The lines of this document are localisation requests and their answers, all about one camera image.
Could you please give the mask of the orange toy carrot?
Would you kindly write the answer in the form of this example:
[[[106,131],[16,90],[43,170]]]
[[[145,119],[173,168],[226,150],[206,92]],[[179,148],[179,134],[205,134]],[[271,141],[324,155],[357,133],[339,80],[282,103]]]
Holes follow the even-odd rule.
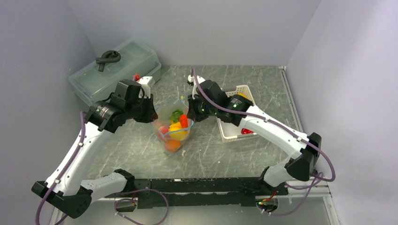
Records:
[[[181,128],[188,128],[189,122],[188,122],[188,118],[185,114],[180,115],[179,123],[181,125]]]

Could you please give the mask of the pink toy peach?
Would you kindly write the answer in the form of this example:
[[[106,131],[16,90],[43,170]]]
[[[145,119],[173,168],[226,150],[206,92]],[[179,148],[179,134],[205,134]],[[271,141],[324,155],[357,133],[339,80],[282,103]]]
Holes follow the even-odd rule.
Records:
[[[163,138],[169,132],[169,126],[164,125],[158,128],[158,135]]]

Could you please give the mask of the clear zip top bag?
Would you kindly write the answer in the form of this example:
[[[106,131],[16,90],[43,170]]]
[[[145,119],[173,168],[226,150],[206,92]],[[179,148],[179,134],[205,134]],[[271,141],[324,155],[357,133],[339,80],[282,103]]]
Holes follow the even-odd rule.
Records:
[[[188,109],[183,97],[172,104],[156,108],[158,119],[151,125],[165,152],[177,152],[188,140],[194,125],[194,121],[188,118]]]

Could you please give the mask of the orange toy orange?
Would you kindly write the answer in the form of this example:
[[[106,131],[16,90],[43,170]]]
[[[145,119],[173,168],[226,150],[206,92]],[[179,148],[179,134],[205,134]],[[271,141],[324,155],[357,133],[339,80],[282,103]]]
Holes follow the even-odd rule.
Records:
[[[176,152],[181,147],[181,142],[177,140],[169,140],[164,143],[164,147],[168,152]]]

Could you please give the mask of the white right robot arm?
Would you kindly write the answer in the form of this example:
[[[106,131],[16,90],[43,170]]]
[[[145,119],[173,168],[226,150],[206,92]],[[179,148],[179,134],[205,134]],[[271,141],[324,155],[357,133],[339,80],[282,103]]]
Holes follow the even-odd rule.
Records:
[[[219,85],[201,77],[195,81],[192,76],[188,84],[193,87],[188,96],[187,117],[200,122],[210,116],[241,129],[250,130],[281,148],[288,157],[264,169],[260,176],[259,190],[269,195],[276,187],[291,179],[308,181],[318,159],[315,150],[321,137],[312,133],[307,135],[279,123],[264,113],[251,100],[240,95],[227,96]]]

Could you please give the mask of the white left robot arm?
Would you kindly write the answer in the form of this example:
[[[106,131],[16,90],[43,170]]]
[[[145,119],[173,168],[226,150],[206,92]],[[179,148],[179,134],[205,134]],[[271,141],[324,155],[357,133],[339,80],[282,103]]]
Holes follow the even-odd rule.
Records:
[[[81,113],[81,130],[72,147],[45,181],[33,184],[32,192],[70,218],[81,216],[91,203],[107,195],[132,195],[135,178],[123,169],[95,180],[87,180],[85,175],[107,140],[126,121],[151,123],[158,118],[151,93],[153,84],[150,76],[137,81],[120,80],[107,99]]]

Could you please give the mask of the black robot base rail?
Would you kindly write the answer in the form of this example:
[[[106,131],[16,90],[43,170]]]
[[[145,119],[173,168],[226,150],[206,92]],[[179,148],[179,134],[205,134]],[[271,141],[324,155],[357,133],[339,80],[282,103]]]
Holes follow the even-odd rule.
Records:
[[[133,190],[142,189],[135,197],[139,209],[165,206],[240,205],[252,207],[261,198],[285,196],[284,184],[265,187],[257,177],[135,179]]]

